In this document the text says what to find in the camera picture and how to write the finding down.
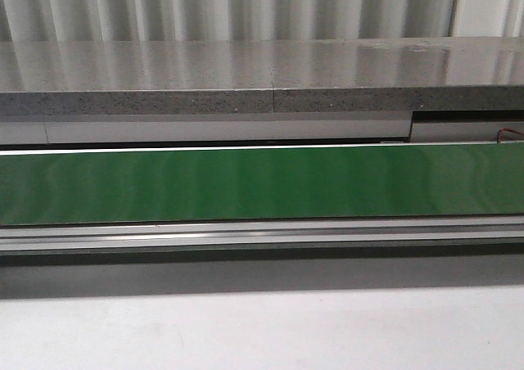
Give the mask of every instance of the white floor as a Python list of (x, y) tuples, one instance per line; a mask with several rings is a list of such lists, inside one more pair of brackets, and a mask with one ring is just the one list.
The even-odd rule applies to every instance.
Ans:
[(2, 370), (522, 369), (523, 347), (523, 285), (0, 301)]

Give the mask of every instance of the corrugated wall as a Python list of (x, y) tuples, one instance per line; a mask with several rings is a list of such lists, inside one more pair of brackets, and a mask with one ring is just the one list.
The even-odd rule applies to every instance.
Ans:
[(0, 40), (518, 36), (524, 0), (0, 0)]

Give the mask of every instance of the green conveyor belt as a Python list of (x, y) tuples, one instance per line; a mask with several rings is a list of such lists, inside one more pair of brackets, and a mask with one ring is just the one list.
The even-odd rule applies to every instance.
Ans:
[(524, 213), (524, 143), (0, 156), (0, 224)]

